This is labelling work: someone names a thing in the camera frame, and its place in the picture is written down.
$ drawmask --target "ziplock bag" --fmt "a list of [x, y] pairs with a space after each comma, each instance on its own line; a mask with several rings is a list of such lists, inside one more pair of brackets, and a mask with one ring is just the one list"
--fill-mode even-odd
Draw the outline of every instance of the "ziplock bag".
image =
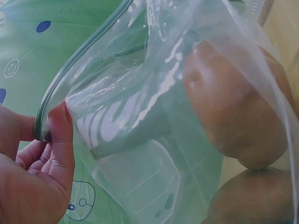
[[[236, 9], [123, 2], [48, 88], [36, 137], [65, 99], [79, 154], [128, 223], [297, 222], [296, 106], [275, 50]], [[269, 168], [287, 149], [284, 169]], [[217, 191], [223, 155], [248, 170]]]

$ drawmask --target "finger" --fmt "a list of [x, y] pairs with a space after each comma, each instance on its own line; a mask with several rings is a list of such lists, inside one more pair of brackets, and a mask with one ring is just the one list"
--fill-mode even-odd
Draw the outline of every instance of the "finger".
[[23, 169], [28, 169], [32, 163], [34, 163], [41, 157], [45, 146], [45, 142], [41, 142], [38, 140], [32, 141], [23, 150], [17, 153], [15, 162]]
[[[63, 102], [63, 105], [64, 105], [65, 108], [67, 108], [66, 102]], [[66, 119], [68, 120], [68, 123], [71, 127], [72, 135], [73, 135], [73, 121], [71, 119], [71, 114], [67, 109], [65, 110], [65, 115], [66, 115]]]
[[33, 141], [34, 136], [34, 125], [35, 117], [25, 116], [21, 114], [14, 113], [16, 120], [18, 121], [20, 128], [20, 140], [21, 141]]
[[17, 114], [0, 105], [0, 153], [15, 161], [21, 140], [34, 139], [34, 117]]
[[51, 168], [49, 175], [70, 192], [75, 160], [73, 153], [73, 132], [66, 115], [66, 105], [62, 103], [49, 113], [52, 134]]
[[49, 161], [51, 156], [51, 145], [48, 143], [42, 153], [42, 155], [39, 157], [38, 160], [36, 160], [34, 163], [31, 164], [31, 166], [28, 169], [30, 172], [31, 170], [39, 170], [43, 171], [44, 165]]

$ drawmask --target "smiley face print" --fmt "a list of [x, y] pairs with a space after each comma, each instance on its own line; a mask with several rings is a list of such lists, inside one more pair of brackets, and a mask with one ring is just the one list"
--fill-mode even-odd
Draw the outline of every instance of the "smiley face print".
[[20, 61], [18, 59], [13, 59], [10, 60], [7, 65], [5, 66], [3, 75], [5, 78], [10, 78], [12, 76], [15, 75], [15, 73], [17, 73], [17, 71], [19, 70], [19, 66], [20, 66]]

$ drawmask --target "green fabric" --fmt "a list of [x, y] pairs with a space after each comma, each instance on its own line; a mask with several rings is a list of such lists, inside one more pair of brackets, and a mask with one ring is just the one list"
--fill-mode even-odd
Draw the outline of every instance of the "green fabric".
[[[35, 116], [54, 76], [120, 2], [0, 0], [0, 104]], [[43, 21], [51, 25], [38, 33], [36, 28]], [[75, 159], [70, 202], [75, 210], [67, 210], [61, 223], [126, 223], [120, 208], [94, 182], [76, 151]]]

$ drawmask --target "hand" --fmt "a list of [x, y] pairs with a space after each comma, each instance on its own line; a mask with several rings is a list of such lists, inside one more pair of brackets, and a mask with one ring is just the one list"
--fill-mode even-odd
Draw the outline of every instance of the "hand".
[[[69, 204], [75, 161], [65, 103], [49, 114], [50, 143], [34, 140], [34, 123], [0, 106], [0, 223], [57, 224]], [[18, 152], [21, 140], [32, 142]]]

